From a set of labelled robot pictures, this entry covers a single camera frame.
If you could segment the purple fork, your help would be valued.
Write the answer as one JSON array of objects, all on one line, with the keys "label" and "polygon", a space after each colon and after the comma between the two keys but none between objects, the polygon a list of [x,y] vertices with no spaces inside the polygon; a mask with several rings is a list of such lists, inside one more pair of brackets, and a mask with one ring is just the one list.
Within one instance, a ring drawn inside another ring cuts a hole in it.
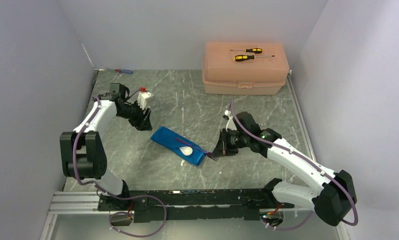
[{"label": "purple fork", "polygon": [[218,157],[218,156],[215,156],[212,152],[205,151],[205,150],[203,150],[202,148],[197,147],[197,146],[194,146],[194,145],[192,145],[192,144],[189,144],[189,143],[187,143],[187,142],[185,142],[185,141],[183,141],[182,139],[177,138],[177,137],[175,138],[175,140],[178,141],[178,142],[180,142],[180,143],[182,143],[182,144],[184,144],[184,145],[187,146],[187,147],[190,147],[191,149],[195,149],[195,150],[197,150],[197,151],[199,151],[199,152],[204,153],[208,158],[214,160],[215,162],[218,162],[218,160],[219,160],[219,157]]}]

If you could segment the blue cloth napkin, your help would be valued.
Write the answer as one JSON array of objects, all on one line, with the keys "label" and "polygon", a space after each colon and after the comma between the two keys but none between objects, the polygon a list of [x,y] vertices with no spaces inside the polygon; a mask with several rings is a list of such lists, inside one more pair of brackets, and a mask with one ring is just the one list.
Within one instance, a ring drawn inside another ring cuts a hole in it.
[{"label": "blue cloth napkin", "polygon": [[189,156],[183,155],[180,151],[180,148],[185,147],[186,145],[176,141],[175,138],[179,138],[179,139],[183,140],[184,142],[189,143],[193,146],[200,147],[196,143],[182,137],[178,133],[176,133],[164,126],[159,127],[155,131],[155,133],[152,134],[152,136],[150,137],[150,140],[152,140],[153,142],[161,145],[162,147],[164,147],[168,150],[171,150],[172,152],[174,152],[177,156],[181,157],[186,162],[188,162],[192,165],[195,165],[195,166],[199,166],[203,162],[206,155],[196,149],[193,149],[193,153]]}]

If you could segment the white plastic utensil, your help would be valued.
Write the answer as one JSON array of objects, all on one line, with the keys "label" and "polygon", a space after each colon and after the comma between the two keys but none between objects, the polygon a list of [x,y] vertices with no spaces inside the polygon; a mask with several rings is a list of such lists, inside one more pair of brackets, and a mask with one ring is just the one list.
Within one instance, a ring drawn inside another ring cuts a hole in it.
[{"label": "white plastic utensil", "polygon": [[190,156],[193,153],[193,149],[189,146],[180,147],[179,150],[185,156]]}]

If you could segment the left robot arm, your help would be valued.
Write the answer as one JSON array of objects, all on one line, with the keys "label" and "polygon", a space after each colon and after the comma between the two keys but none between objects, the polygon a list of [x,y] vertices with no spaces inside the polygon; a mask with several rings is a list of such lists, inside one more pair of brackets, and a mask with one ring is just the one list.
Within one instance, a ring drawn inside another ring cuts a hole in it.
[{"label": "left robot arm", "polygon": [[118,210],[130,206],[131,195],[127,183],[108,170],[108,160],[101,136],[114,117],[128,120],[138,131],[151,131],[151,108],[155,97],[144,87],[134,92],[121,83],[112,83],[109,91],[94,96],[94,104],[86,118],[72,131],[60,135],[62,171],[66,177],[74,178],[81,186],[93,185],[111,197]]}]

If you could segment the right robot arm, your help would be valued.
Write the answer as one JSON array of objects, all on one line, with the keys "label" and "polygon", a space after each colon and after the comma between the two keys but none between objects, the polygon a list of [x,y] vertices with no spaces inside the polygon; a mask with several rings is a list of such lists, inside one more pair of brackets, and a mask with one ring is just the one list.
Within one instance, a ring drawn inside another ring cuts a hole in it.
[{"label": "right robot arm", "polygon": [[288,203],[311,210],[330,226],[347,224],[344,218],[353,213],[358,223],[357,195],[352,176],[345,170],[336,172],[314,162],[271,128],[261,129],[253,116],[244,111],[236,115],[229,110],[223,114],[226,127],[220,130],[213,154],[218,157],[234,156],[241,148],[249,148],[266,159],[273,160],[290,170],[306,185],[300,186],[279,178],[272,179],[263,188],[263,202],[270,208]]}]

